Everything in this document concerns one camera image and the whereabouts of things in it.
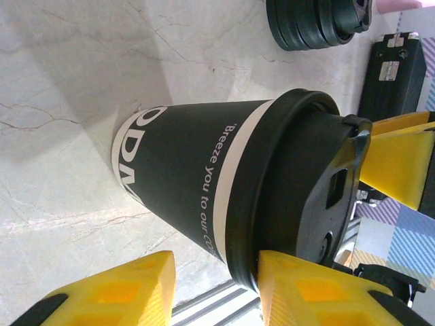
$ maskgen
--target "purple striped fabric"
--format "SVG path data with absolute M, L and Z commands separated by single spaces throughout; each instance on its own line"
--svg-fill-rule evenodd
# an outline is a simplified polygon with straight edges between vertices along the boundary
M 430 84 L 428 100 L 426 101 L 426 111 L 435 111 L 435 78 Z
M 387 261 L 403 266 L 426 287 L 435 273 L 435 240 L 431 236 L 397 227 L 394 231 Z
M 355 214 L 382 223 L 396 225 L 399 210 L 400 204 L 391 198 L 387 198 L 376 207 L 371 207 L 368 204 L 358 204 L 356 206 Z
M 427 66 L 426 77 L 435 77 L 435 37 L 426 37 L 421 44 Z

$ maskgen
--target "black rubber pad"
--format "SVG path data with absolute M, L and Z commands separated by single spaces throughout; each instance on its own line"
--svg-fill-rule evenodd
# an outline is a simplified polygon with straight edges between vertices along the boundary
M 66 299 L 68 295 L 65 293 L 42 299 L 31 306 L 11 326 L 40 326 Z
M 275 0 L 278 26 L 287 44 L 294 50 L 310 50 L 301 37 L 296 25 L 296 12 L 293 0 Z
M 330 46 L 339 46 L 351 41 L 354 34 L 339 34 L 332 16 L 332 0 L 318 1 L 318 17 L 322 34 Z
M 315 0 L 287 2 L 291 2 L 296 11 L 296 24 L 305 43 L 312 49 L 329 48 L 330 45 L 321 34 L 321 27 L 317 23 Z
M 369 291 L 368 293 L 378 302 L 378 304 L 380 304 L 395 319 L 397 319 L 401 325 L 430 326 L 426 320 L 424 320 L 419 314 L 409 308 L 398 298 L 375 290 Z

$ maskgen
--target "plaid fabric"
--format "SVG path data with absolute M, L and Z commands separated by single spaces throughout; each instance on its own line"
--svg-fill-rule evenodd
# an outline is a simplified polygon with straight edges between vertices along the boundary
M 424 37 L 421 44 L 427 67 L 426 77 L 435 77 L 435 37 Z
M 388 198 L 377 207 L 359 204 L 362 218 L 351 267 L 379 264 L 435 289 L 435 220 Z

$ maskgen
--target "black case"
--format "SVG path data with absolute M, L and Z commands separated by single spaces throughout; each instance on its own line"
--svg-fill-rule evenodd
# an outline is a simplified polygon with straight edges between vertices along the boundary
M 358 115 L 376 122 L 415 112 L 425 72 L 418 33 L 381 36 L 372 47 Z

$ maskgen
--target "yellow bracket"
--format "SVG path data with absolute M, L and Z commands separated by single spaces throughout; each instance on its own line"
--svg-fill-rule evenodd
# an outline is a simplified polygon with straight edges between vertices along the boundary
M 375 123 L 361 181 L 417 210 L 435 144 L 435 122 L 429 120 L 424 112 Z
M 266 326 L 399 326 L 368 291 L 383 285 L 276 251 L 261 251 L 258 286 Z
M 51 292 L 68 298 L 42 326 L 169 325 L 174 289 L 173 253 L 161 251 Z

